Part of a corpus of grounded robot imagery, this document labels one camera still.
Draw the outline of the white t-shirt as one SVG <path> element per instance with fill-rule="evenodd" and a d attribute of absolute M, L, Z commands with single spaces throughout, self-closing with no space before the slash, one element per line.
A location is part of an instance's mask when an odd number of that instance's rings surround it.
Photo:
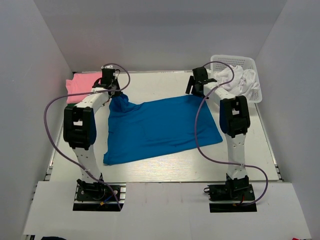
<path fill-rule="evenodd" d="M 240 65 L 230 66 L 234 72 L 234 79 L 231 83 L 222 85 L 222 88 L 235 96 L 245 96 L 250 100 L 260 90 L 260 84 L 257 81 L 257 73 L 253 69 L 243 69 Z M 231 80 L 233 74 L 231 70 L 226 67 L 224 70 L 213 73 L 213 78 L 219 84 Z"/>

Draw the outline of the blue t-shirt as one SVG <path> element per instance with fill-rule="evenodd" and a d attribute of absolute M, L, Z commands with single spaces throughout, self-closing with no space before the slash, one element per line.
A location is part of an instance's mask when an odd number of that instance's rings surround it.
<path fill-rule="evenodd" d="M 105 165 L 118 165 L 221 143 L 206 103 L 185 95 L 134 104 L 127 95 L 109 105 Z"/>

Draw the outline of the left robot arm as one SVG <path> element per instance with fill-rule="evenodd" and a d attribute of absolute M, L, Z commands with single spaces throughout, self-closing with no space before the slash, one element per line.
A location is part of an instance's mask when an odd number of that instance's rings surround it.
<path fill-rule="evenodd" d="M 97 182 L 103 180 L 103 174 L 97 165 L 94 143 L 97 138 L 95 113 L 112 97 L 122 92 L 118 82 L 119 69 L 105 66 L 82 101 L 74 106 L 67 106 L 63 116 L 63 139 L 72 148 L 80 164 L 81 180 L 90 183 L 88 193 L 99 200 L 105 196 L 106 187 Z"/>

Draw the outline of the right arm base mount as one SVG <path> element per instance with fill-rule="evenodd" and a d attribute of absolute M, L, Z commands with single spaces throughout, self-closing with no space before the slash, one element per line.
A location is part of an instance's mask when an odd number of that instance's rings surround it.
<path fill-rule="evenodd" d="M 225 184 L 211 184 L 203 189 L 209 198 L 210 213 L 254 213 L 257 205 L 250 204 L 255 200 L 253 186 L 230 195 Z"/>

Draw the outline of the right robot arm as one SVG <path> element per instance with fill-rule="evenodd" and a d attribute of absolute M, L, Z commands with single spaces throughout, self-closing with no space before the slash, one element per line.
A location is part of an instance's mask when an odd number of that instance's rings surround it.
<path fill-rule="evenodd" d="M 227 142 L 226 179 L 248 181 L 245 168 L 245 138 L 251 122 L 246 97 L 236 96 L 219 86 L 217 80 L 209 78 L 203 66 L 192 70 L 185 93 L 205 98 L 218 105 L 219 127 Z"/>

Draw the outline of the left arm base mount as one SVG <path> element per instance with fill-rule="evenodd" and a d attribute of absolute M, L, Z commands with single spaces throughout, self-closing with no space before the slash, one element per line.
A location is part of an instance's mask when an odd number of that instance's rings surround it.
<path fill-rule="evenodd" d="M 72 210 L 74 212 L 120 212 L 125 203 L 126 185 L 100 183 L 77 184 Z"/>

